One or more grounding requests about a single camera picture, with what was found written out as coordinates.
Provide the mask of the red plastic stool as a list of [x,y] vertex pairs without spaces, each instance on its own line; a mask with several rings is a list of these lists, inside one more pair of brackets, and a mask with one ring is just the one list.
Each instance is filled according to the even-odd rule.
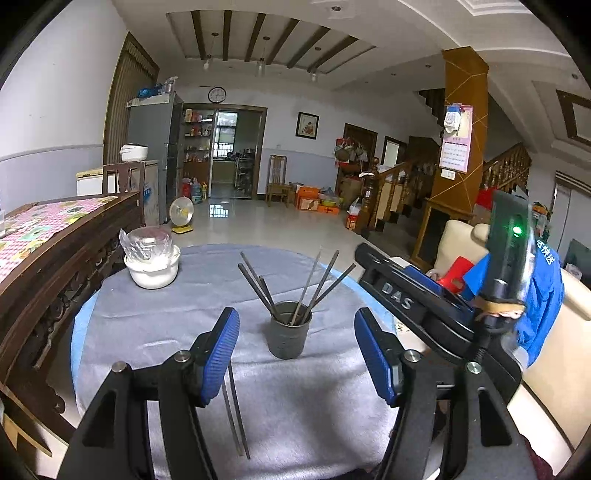
[[460,294],[465,288],[463,277],[474,266],[469,259],[459,256],[437,283],[453,294]]

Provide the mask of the cream sofa chair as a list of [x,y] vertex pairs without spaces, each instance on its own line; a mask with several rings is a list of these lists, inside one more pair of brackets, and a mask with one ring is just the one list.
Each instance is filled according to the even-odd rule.
[[[476,263],[487,253],[489,226],[459,220],[446,223],[435,271],[444,275],[457,257]],[[573,446],[590,426],[590,290],[562,270],[564,297],[541,353],[524,379]]]

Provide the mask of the blue jacket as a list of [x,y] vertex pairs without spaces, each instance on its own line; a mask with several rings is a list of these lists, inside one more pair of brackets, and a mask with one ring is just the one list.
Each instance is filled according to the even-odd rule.
[[515,325],[517,345],[527,352],[528,366],[532,366],[541,353],[562,306],[564,291],[557,252],[537,239],[525,312]]

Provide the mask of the wooden stair railing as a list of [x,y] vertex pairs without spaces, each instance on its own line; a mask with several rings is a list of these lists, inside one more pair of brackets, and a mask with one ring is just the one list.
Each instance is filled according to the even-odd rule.
[[[420,208],[432,197],[435,181],[437,145],[427,139],[415,137],[415,145],[404,154],[404,161],[377,176],[375,205],[370,207],[367,221],[356,220],[356,231],[381,231],[383,225],[406,211]],[[494,190],[510,193],[527,186],[532,160],[525,147],[518,143],[483,164],[481,182],[475,202],[485,208],[492,207]]]

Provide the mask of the dark grey utensil holder cup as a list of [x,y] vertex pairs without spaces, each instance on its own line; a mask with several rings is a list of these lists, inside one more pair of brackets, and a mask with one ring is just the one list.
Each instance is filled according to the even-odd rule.
[[267,347],[274,357],[281,360],[296,359],[304,351],[312,312],[307,306],[301,304],[297,312],[297,320],[291,323],[296,309],[296,301],[276,303],[276,312],[279,317],[270,317],[270,323],[266,325]]

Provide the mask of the orange box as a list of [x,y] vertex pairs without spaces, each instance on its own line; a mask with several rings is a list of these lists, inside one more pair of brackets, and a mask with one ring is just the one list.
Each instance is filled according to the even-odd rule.
[[321,200],[318,197],[320,190],[317,187],[301,186],[297,190],[295,197],[295,207],[297,210],[317,211]]

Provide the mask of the grey table cloth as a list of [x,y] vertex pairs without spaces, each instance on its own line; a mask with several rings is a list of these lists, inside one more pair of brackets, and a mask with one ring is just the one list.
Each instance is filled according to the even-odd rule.
[[211,330],[221,311],[240,319],[232,355],[249,460],[235,449],[223,399],[198,411],[206,446],[221,479],[325,479],[382,459],[396,411],[381,399],[353,333],[356,311],[368,307],[385,330],[393,315],[342,281],[312,311],[304,351],[293,360],[270,353],[270,313],[238,270],[245,252],[276,302],[300,299],[314,260],[288,250],[200,245],[182,250],[175,280],[158,290],[138,287],[127,271],[105,280],[77,315],[71,340],[76,402],[85,410],[111,365],[158,365]]

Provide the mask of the wooden chair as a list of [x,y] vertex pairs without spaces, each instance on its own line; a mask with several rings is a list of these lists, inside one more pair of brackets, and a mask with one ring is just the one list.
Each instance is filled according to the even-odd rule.
[[287,156],[271,154],[264,194],[266,205],[270,206],[273,197],[278,197],[281,202],[287,204],[288,195],[290,195],[290,184],[287,183]]

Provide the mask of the white bowl with plastic wrap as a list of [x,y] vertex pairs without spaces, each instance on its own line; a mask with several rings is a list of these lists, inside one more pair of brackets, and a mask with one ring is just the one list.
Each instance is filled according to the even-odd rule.
[[168,231],[153,226],[130,232],[120,229],[119,244],[124,252],[124,264],[137,286],[157,290],[175,280],[181,252]]

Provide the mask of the brown pillar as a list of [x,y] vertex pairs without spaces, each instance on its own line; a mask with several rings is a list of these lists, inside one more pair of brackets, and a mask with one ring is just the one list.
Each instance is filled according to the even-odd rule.
[[449,219],[469,221],[483,179],[488,137],[488,64],[471,47],[445,50],[444,126],[431,196],[411,261],[432,267],[427,234]]

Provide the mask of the white rice cooker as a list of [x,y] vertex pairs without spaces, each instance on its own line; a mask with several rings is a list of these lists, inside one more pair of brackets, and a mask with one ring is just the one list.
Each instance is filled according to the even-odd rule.
[[137,162],[147,159],[149,149],[143,145],[124,144],[119,149],[119,155],[122,162]]

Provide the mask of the grey refrigerator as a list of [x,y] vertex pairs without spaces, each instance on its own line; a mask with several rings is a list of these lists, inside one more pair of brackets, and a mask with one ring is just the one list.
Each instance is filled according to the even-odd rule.
[[129,122],[126,142],[148,148],[147,159],[158,164],[158,209],[161,224],[168,222],[168,209],[177,195],[182,175],[178,162],[183,101],[176,92],[134,98],[127,102]]

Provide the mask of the wall calendar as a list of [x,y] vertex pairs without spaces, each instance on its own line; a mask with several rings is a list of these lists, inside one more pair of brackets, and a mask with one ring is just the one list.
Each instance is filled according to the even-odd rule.
[[446,108],[439,167],[468,172],[472,143],[473,107],[454,103]]

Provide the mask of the framed wall picture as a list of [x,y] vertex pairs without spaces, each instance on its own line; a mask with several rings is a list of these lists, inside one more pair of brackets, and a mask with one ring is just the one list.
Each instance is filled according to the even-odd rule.
[[295,135],[300,138],[315,140],[318,136],[318,121],[320,121],[318,115],[305,112],[298,113]]

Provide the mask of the round wall clock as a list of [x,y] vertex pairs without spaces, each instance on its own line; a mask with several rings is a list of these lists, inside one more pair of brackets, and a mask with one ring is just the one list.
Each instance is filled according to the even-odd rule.
[[226,100],[226,97],[228,97],[228,92],[221,86],[212,87],[207,93],[207,99],[212,104],[221,104]]

